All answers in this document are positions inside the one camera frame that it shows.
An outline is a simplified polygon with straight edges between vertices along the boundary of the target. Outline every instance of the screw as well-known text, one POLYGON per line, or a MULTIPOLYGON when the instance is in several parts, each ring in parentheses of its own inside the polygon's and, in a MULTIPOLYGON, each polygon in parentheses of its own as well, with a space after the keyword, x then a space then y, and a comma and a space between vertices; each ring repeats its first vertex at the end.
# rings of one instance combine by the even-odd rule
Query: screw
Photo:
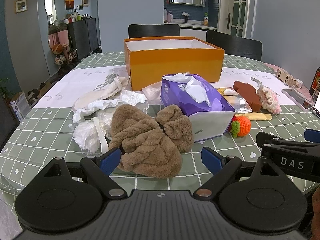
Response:
POLYGON ((209 197, 212 194, 212 191, 207 188, 198 189, 196 194, 200 197, 209 197))
POLYGON ((112 197, 121 197, 124 194, 123 189, 120 188, 113 188, 109 190, 109 195, 112 197))

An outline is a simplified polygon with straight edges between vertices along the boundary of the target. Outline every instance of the brown block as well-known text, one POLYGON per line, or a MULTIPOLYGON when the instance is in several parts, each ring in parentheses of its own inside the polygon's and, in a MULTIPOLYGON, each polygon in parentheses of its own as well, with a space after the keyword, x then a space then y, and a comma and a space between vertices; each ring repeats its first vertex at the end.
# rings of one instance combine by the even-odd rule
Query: brown block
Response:
POLYGON ((236 81, 233 84, 233 89, 247 101, 253 112, 260 111, 262 107, 260 97, 257 95, 257 91, 252 85, 236 81))

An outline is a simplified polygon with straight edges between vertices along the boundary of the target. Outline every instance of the purple tissue box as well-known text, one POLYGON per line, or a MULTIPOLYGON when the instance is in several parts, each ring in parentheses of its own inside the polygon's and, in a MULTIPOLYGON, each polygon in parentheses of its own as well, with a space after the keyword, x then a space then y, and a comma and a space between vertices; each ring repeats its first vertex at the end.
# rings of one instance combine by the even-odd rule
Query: purple tissue box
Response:
POLYGON ((225 98, 199 75, 190 74, 201 82, 205 88, 211 106, 206 101, 197 103, 184 90, 185 84, 169 81, 162 78, 161 101, 164 106, 177 105, 183 114, 192 122, 192 131, 195 141, 202 141, 222 135, 229 127, 235 113, 234 108, 225 98))

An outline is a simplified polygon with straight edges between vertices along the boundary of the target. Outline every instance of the pink and white crocheted item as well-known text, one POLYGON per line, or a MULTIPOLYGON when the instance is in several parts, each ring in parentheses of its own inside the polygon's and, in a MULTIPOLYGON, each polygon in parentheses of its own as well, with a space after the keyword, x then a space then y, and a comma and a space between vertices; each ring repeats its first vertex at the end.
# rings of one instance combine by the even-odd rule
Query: pink and white crocheted item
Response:
POLYGON ((282 109, 275 92, 268 87, 262 86, 258 89, 257 94, 260 97, 263 109, 268 110, 272 114, 281 114, 282 109))

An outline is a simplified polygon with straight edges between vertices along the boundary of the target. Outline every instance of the blue tiled wall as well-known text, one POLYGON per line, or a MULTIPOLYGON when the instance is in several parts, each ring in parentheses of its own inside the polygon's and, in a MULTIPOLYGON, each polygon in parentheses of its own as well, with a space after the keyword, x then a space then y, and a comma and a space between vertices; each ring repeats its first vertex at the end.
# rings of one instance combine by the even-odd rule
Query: blue tiled wall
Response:
POLYGON ((0 79, 9 78, 6 87, 13 94, 21 91, 14 71, 8 47, 7 33, 4 20, 4 0, 0 0, 0 79))
POLYGON ((205 0, 205 6, 194 6, 187 4, 168 4, 164 0, 164 7, 167 11, 171 11, 173 18, 184 19, 182 12, 190 14, 189 20, 203 21, 204 14, 207 12, 209 17, 209 25, 217 27, 219 4, 213 3, 213 0, 205 0))

